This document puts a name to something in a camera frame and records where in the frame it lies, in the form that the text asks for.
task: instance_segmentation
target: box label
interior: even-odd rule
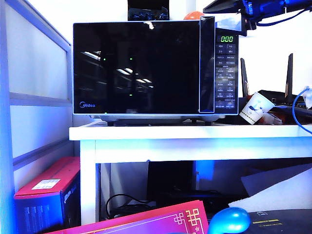
[[[52,189],[60,179],[43,179],[37,185],[35,185],[32,190],[36,189]]]

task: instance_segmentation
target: microwave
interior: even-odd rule
[[[75,23],[73,114],[212,122],[238,114],[238,33],[214,17]]]

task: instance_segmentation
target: pink book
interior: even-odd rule
[[[50,234],[206,234],[208,221],[202,201],[191,201]]]

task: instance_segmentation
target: paper cup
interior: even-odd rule
[[[255,92],[239,115],[250,124],[255,124],[263,116],[263,113],[268,112],[273,107],[272,102],[260,93]]]

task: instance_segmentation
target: white shelf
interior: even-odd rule
[[[305,128],[312,131],[312,125]],[[312,157],[312,135],[296,125],[108,127],[94,122],[70,128],[69,137],[80,140],[82,224],[98,221],[97,163]]]
[[[312,131],[312,125],[304,125]],[[70,140],[312,137],[297,125],[123,126],[95,122],[69,129]]]

